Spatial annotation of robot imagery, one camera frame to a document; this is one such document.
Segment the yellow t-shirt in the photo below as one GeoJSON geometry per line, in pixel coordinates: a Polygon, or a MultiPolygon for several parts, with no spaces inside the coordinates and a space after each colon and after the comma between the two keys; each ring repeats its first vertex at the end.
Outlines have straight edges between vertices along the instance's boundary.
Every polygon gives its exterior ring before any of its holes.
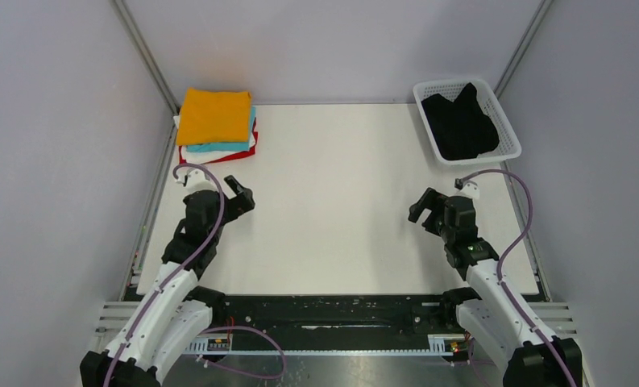
{"type": "Polygon", "coordinates": [[[251,94],[248,91],[187,89],[180,109],[176,144],[243,143],[251,129],[251,94]]]}

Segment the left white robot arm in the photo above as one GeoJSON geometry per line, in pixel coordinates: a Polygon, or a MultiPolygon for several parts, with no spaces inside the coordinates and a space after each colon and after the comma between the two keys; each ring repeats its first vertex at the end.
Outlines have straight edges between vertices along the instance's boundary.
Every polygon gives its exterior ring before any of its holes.
{"type": "Polygon", "coordinates": [[[218,331],[227,320],[222,293],[198,293],[198,282],[214,260],[222,229],[255,208],[253,192],[229,175],[228,198],[219,182],[183,199],[179,221],[161,257],[149,292],[120,332],[100,352],[89,351],[80,364],[84,386],[160,386],[171,367],[203,330],[218,331]]]}

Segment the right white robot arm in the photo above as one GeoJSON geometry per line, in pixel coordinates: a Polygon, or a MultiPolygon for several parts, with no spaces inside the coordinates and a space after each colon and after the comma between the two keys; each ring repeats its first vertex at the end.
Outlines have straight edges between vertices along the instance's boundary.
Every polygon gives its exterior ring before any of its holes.
{"type": "Polygon", "coordinates": [[[408,220],[441,238],[448,264],[467,287],[442,295],[439,319],[452,332],[462,329],[503,373],[504,386],[581,386],[582,352],[561,338],[512,289],[500,256],[479,236],[471,198],[428,188],[410,206],[408,220]]]}

